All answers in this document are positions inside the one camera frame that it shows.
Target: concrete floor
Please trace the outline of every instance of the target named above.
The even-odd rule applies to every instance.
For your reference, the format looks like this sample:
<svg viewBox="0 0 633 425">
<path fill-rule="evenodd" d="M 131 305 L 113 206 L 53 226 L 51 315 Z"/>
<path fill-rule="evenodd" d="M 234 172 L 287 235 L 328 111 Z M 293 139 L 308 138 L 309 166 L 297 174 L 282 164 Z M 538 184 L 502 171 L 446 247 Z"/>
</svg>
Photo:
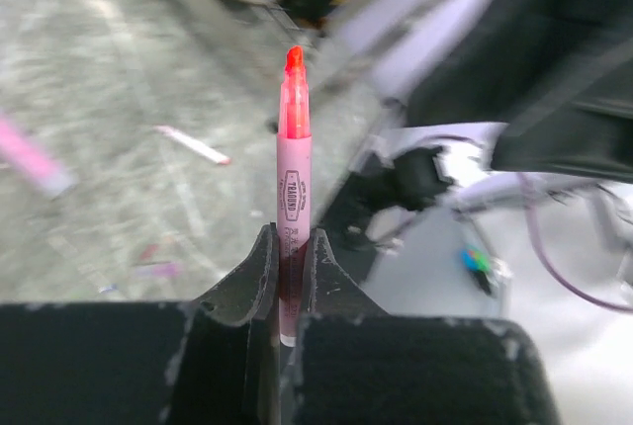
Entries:
<svg viewBox="0 0 633 425">
<path fill-rule="evenodd" d="M 286 48 L 263 26 L 249 30 L 281 71 Z M 190 298 L 274 220 L 275 138 L 263 124 L 278 102 L 249 88 L 220 43 L 195 38 L 170 0 L 0 0 L 0 38 L 1 110 L 78 179 L 50 201 L 2 166 L 0 300 Z M 357 87 L 314 120 L 316 208 L 378 110 Z M 153 125 L 233 162 L 213 165 Z M 152 244 L 184 272 L 139 275 Z"/>
</svg>

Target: red highlighter tip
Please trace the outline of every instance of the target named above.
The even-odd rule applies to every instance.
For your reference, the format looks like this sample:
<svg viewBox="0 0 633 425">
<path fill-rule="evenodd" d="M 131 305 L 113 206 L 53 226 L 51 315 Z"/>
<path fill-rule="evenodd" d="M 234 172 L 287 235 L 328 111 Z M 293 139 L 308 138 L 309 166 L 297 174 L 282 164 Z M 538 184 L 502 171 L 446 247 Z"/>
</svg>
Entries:
<svg viewBox="0 0 633 425">
<path fill-rule="evenodd" d="M 304 51 L 300 46 L 293 46 L 286 55 L 286 70 L 299 69 L 304 66 Z"/>
</svg>

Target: white marker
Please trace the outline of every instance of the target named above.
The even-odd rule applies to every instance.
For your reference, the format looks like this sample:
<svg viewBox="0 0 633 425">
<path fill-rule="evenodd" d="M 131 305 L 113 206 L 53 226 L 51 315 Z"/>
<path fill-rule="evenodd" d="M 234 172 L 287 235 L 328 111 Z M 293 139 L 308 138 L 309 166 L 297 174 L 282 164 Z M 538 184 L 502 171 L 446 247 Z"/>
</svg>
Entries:
<svg viewBox="0 0 633 425">
<path fill-rule="evenodd" d="M 200 156 L 204 156 L 214 163 L 218 163 L 219 165 L 228 165 L 230 163 L 230 158 L 228 158 L 226 155 L 218 152 L 217 150 L 213 150 L 202 141 L 197 140 L 196 138 L 192 138 L 191 136 L 183 133 L 180 130 L 177 130 L 174 127 L 155 126 L 154 128 L 160 133 L 168 136 L 172 140 L 177 141 L 178 143 L 186 146 L 190 150 L 195 151 Z"/>
</svg>

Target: highlighter label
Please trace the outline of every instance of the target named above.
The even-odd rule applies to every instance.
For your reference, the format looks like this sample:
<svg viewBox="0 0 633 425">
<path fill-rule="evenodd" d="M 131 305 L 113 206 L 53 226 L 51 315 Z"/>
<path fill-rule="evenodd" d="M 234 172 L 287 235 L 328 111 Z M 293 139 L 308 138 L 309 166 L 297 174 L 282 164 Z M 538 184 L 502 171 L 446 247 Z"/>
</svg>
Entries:
<svg viewBox="0 0 633 425">
<path fill-rule="evenodd" d="M 299 172 L 286 172 L 282 186 L 282 210 L 288 222 L 296 222 L 299 213 L 306 208 L 306 184 L 299 177 Z"/>
</svg>

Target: colorful object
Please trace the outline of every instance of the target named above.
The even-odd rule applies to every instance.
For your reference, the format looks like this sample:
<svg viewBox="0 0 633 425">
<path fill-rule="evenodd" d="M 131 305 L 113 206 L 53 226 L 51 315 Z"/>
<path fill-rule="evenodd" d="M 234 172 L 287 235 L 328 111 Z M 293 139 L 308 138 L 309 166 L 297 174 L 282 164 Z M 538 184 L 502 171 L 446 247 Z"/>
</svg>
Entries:
<svg viewBox="0 0 633 425">
<path fill-rule="evenodd" d="M 28 139 L 1 112 L 0 158 L 50 198 L 56 198 L 75 184 L 72 175 L 61 164 Z"/>
<path fill-rule="evenodd" d="M 467 247 L 462 252 L 462 260 L 468 270 L 489 272 L 491 269 L 490 262 L 486 256 L 474 247 Z"/>
<path fill-rule="evenodd" d="M 136 267 L 135 273 L 140 276 L 176 277 L 182 273 L 182 268 L 175 262 L 165 262 Z"/>
<path fill-rule="evenodd" d="M 277 132 L 279 332 L 280 341 L 289 347 L 295 345 L 310 240 L 312 150 L 304 55 L 294 46 L 286 59 Z"/>
</svg>

